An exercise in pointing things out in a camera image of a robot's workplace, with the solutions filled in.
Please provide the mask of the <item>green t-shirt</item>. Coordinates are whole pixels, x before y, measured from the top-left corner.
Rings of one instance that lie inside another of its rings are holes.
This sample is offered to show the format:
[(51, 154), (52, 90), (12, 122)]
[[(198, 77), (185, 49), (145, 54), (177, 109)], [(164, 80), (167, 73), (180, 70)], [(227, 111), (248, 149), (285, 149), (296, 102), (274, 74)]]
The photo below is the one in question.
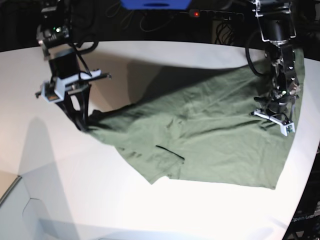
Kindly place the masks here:
[(168, 177), (273, 190), (295, 136), (251, 115), (266, 90), (246, 65), (176, 69), (171, 84), (159, 77), (140, 101), (94, 110), (89, 134), (151, 184)]

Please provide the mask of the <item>blue box at top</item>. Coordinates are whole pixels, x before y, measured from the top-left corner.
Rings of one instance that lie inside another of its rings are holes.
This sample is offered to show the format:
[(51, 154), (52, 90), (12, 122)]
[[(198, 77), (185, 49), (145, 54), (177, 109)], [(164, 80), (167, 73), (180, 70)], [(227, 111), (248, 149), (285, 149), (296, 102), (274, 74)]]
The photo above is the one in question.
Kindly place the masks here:
[(128, 10), (185, 10), (191, 0), (121, 0)]

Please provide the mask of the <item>black power strip red light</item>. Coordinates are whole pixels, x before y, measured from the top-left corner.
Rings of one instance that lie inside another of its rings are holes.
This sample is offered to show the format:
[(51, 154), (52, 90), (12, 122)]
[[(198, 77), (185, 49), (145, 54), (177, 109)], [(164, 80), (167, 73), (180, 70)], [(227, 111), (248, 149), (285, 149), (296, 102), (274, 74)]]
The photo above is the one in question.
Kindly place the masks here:
[(224, 20), (224, 21), (233, 21), (233, 20), (244, 20), (244, 15), (242, 13), (231, 12), (231, 11), (218, 11), (218, 10), (200, 10), (200, 9), (191, 9), (188, 11), (188, 14), (192, 18), (208, 18), (210, 20)]

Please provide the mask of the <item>grey panel at corner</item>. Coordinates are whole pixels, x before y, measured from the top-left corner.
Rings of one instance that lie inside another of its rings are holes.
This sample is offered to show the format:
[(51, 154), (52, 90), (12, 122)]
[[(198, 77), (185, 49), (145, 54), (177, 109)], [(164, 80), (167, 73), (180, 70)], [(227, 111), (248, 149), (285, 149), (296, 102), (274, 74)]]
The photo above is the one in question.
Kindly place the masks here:
[(0, 199), (2, 240), (46, 240), (23, 179), (19, 176)]

